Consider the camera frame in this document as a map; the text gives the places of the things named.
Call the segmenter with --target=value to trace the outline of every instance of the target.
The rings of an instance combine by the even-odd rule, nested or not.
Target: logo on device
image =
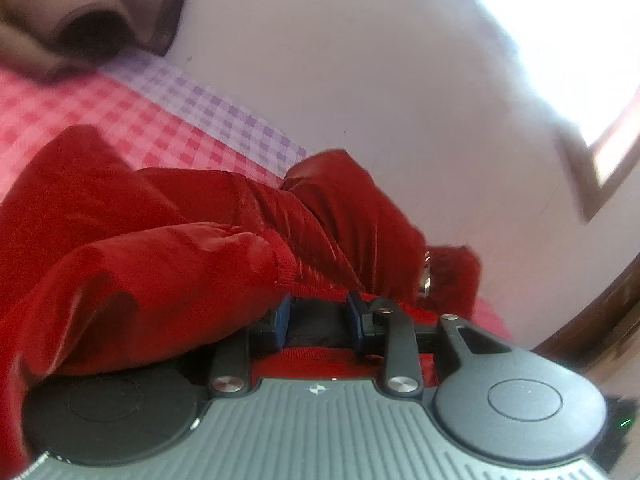
[[[316,383],[316,384],[313,384],[312,386],[310,386],[308,388],[308,390],[314,395],[320,395],[320,394],[324,394],[325,391],[327,391],[327,388],[322,386],[322,384]]]

